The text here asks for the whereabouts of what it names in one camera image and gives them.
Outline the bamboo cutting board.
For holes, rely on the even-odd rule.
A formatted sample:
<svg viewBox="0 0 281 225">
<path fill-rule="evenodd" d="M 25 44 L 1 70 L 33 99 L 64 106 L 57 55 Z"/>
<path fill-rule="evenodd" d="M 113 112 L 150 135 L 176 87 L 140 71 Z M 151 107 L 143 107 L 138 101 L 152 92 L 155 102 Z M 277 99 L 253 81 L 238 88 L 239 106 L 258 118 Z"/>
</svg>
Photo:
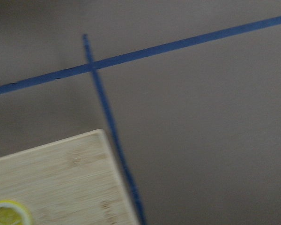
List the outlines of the bamboo cutting board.
<svg viewBox="0 0 281 225">
<path fill-rule="evenodd" d="M 26 206 L 36 225 L 137 225 L 103 130 L 0 157 L 0 200 Z"/>
</svg>

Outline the lemon slice far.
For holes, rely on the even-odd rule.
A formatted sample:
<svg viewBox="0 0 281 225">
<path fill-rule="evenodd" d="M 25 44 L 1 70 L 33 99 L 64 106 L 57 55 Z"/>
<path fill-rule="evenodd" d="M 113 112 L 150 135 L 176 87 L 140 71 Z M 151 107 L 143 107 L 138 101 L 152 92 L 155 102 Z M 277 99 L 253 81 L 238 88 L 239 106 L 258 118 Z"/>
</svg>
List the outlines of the lemon slice far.
<svg viewBox="0 0 281 225">
<path fill-rule="evenodd" d="M 31 212 L 27 207 L 15 201 L 0 201 L 0 225 L 33 224 Z"/>
</svg>

